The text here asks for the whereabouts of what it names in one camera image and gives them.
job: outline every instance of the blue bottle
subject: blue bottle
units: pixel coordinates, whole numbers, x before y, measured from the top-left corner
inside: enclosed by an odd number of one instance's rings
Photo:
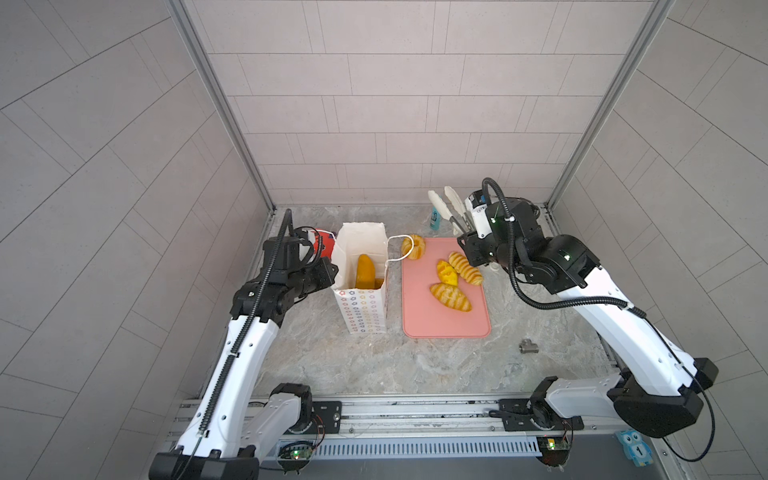
[[[429,228],[434,231],[440,230],[440,214],[437,213],[437,209],[432,207],[432,215],[429,217]]]

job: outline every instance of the white paper bag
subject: white paper bag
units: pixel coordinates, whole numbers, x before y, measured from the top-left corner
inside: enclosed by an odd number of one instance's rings
[[[336,282],[331,286],[336,303],[350,333],[386,332],[386,288],[389,262],[400,261],[387,258],[387,244],[392,238],[408,237],[395,235],[387,237],[384,223],[358,222],[345,223],[336,236],[336,244],[331,253],[331,263],[339,267]],[[370,257],[376,268],[376,278],[383,278],[384,284],[377,290],[358,290],[357,260],[360,255]]]

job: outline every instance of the gray tile wall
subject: gray tile wall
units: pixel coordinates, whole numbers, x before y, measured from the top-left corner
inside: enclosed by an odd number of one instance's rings
[[[554,215],[720,368],[698,478],[768,478],[768,3],[677,0]],[[689,457],[705,412],[677,436]]]
[[[0,478],[135,480],[267,209],[162,0],[9,0],[0,32]]]
[[[546,200],[650,4],[185,0],[279,204]]]

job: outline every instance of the owl sticker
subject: owl sticker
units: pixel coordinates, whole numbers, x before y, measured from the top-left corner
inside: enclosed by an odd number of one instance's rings
[[[646,442],[643,442],[643,436],[635,430],[624,430],[616,432],[616,436],[624,447],[624,454],[634,462],[637,467],[644,467],[654,462],[650,448]]]

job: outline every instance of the paper bag handle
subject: paper bag handle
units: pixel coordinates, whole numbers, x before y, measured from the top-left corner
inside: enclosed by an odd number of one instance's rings
[[[387,263],[389,263],[389,262],[399,262],[400,260],[402,260],[402,259],[406,258],[408,255],[410,255],[411,252],[413,251],[413,247],[416,246],[416,242],[413,241],[413,237],[411,237],[410,235],[392,235],[390,238],[386,239],[386,242],[389,243],[389,241],[391,239],[393,239],[393,238],[403,238],[403,237],[408,237],[409,239],[411,239],[411,250],[408,250],[408,253],[406,253],[405,255],[403,255],[400,258],[387,259],[387,261],[386,261]]]

